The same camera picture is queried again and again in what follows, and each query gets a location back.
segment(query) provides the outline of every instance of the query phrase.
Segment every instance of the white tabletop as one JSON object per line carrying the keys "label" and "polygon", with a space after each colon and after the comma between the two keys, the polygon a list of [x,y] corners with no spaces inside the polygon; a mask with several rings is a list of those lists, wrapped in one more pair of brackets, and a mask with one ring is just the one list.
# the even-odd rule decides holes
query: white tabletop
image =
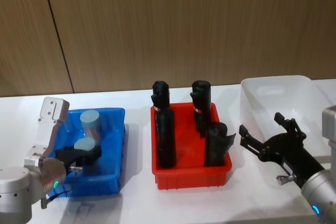
{"label": "white tabletop", "polygon": [[[336,79],[314,81],[336,104]],[[189,102],[191,88],[170,89],[171,103]],[[239,145],[229,153],[233,169],[225,186],[158,190],[151,167],[152,91],[53,95],[70,109],[122,107],[126,110],[127,154],[118,195],[54,200],[42,210],[33,205],[30,224],[82,223],[316,223],[317,217],[295,183],[279,186],[280,166],[262,163]],[[0,164],[22,166],[34,143],[45,96],[0,98]],[[228,133],[240,125],[240,85],[212,87],[212,101]]]}

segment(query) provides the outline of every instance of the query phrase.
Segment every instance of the white plastic tray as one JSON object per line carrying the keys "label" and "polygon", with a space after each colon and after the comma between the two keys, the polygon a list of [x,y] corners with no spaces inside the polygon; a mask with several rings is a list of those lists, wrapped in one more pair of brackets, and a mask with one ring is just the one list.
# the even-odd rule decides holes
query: white plastic tray
{"label": "white plastic tray", "polygon": [[242,81],[241,121],[264,142],[285,132],[274,121],[276,112],[296,119],[307,138],[306,150],[319,162],[328,163],[330,147],[321,134],[322,110],[331,106],[315,84],[305,76],[251,78]]}

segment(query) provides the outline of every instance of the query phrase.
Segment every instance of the wood paneling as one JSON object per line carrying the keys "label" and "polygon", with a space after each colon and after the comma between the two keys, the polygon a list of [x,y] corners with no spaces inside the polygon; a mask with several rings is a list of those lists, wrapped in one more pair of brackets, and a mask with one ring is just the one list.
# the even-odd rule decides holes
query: wood paneling
{"label": "wood paneling", "polygon": [[0,0],[0,96],[72,92],[47,0]]}
{"label": "wood paneling", "polygon": [[76,92],[336,78],[335,0],[50,0]]}

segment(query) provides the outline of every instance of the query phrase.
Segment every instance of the robotic arm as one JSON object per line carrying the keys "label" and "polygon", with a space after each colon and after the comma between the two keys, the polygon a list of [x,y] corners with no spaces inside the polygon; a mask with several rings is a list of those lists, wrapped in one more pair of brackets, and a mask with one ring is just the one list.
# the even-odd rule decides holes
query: robotic arm
{"label": "robotic arm", "polygon": [[258,156],[262,162],[279,164],[288,176],[278,176],[280,185],[295,182],[322,223],[336,224],[336,106],[322,113],[322,135],[332,148],[331,170],[325,170],[304,148],[306,135],[295,119],[285,120],[278,112],[274,120],[286,133],[271,137],[264,143],[253,138],[241,125],[240,144]]}
{"label": "robotic arm", "polygon": [[41,207],[45,209],[59,196],[47,199],[46,195],[61,184],[67,174],[80,172],[78,166],[93,164],[101,156],[100,146],[90,151],[70,146],[56,150],[56,158],[47,158],[68,109],[67,101],[46,97],[38,118],[37,141],[27,153],[24,167],[0,168],[0,223],[29,222],[32,204],[41,200]]}

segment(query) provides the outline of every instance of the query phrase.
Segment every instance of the green indicator light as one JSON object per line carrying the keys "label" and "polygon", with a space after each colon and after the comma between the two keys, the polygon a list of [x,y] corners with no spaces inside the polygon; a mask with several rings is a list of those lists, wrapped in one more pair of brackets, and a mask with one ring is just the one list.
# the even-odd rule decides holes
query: green indicator light
{"label": "green indicator light", "polygon": [[58,181],[55,181],[54,188],[56,188],[57,186],[58,186]]}

